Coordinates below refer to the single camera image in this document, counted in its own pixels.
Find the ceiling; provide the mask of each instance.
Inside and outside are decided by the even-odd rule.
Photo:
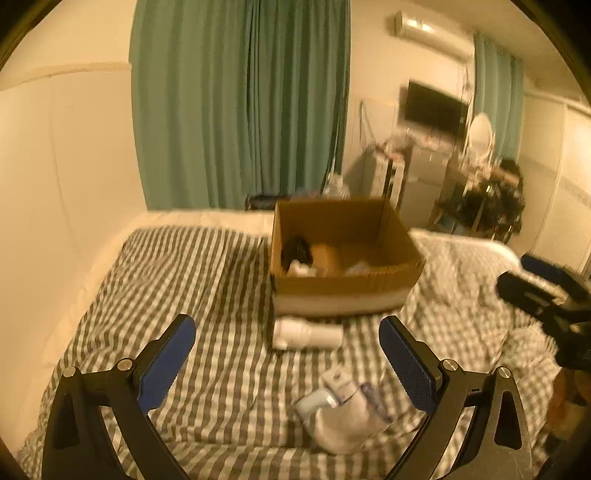
[[[413,0],[460,23],[479,30],[513,55],[523,59],[525,74],[539,89],[577,98],[579,84],[544,32],[511,0]]]

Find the white bottle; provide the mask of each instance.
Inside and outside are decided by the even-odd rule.
[[[335,349],[342,343],[342,325],[313,323],[299,317],[282,317],[275,320],[273,348],[279,350]]]

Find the metal screw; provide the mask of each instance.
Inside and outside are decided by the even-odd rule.
[[[507,367],[499,367],[499,375],[503,378],[509,378],[511,376],[511,370]]]
[[[117,364],[117,370],[125,372],[129,370],[133,366],[133,364],[134,363],[129,358],[124,358],[123,360],[120,360]]]
[[[450,372],[455,372],[457,370],[457,362],[451,358],[446,358],[441,364],[445,370]]]
[[[70,377],[73,377],[75,373],[76,373],[76,367],[67,367],[64,370],[64,372],[62,373],[62,375],[66,378],[70,378]]]

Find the television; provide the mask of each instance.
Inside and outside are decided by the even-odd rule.
[[[417,82],[408,82],[404,118],[441,134],[463,138],[466,132],[468,105]]]

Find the checkered blanket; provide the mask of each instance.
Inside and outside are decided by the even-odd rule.
[[[427,264],[401,320],[439,358],[454,358],[466,370],[510,367],[535,441],[558,367],[552,341],[532,318],[495,294],[495,280],[510,262],[490,249],[438,236],[420,235],[416,241]],[[134,232],[44,393],[38,428],[18,455],[30,477],[41,478],[44,431],[65,367],[100,371],[134,357],[177,313],[195,319],[196,344],[150,418],[191,478],[384,477],[423,419],[379,347],[384,315],[338,320],[345,340],[336,351],[272,350],[268,254],[266,238],[229,230],[170,226]],[[336,363],[346,365],[358,382],[376,385],[394,418],[386,432],[349,456],[321,451],[293,412],[294,403],[317,388],[320,374]],[[460,419],[436,477],[451,467],[471,415],[467,409]],[[136,477],[112,412],[104,409],[103,416],[126,472]]]

